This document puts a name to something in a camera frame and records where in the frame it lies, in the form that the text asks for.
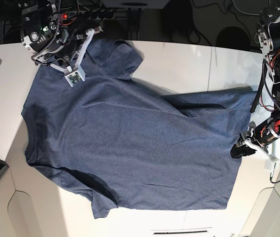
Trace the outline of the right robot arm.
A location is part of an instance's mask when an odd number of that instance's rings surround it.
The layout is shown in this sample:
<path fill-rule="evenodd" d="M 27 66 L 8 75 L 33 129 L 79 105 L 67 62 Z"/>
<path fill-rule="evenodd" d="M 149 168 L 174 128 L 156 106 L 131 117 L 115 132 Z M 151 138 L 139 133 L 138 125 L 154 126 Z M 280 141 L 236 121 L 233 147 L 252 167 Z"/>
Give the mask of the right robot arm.
<path fill-rule="evenodd" d="M 96 2 L 78 0 L 19 0 L 21 42 L 36 65 L 68 73 L 79 66 L 83 47 L 102 28 L 92 18 Z"/>

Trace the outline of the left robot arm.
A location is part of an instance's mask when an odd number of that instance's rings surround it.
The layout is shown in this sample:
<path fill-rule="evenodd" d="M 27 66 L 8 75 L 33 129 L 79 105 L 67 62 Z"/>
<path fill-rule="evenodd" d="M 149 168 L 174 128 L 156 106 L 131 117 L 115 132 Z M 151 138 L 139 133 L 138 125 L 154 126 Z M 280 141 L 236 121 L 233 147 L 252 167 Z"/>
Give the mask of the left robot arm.
<path fill-rule="evenodd" d="M 268 145 L 280 138 L 280 0 L 272 0 L 260 13 L 257 35 L 264 56 L 260 84 L 250 109 L 251 113 L 262 102 L 266 89 L 274 107 L 271 115 L 259 125 L 251 122 L 248 131 L 240 134 L 231 149 L 231 157 L 238 159 L 256 152 L 267 154 Z"/>

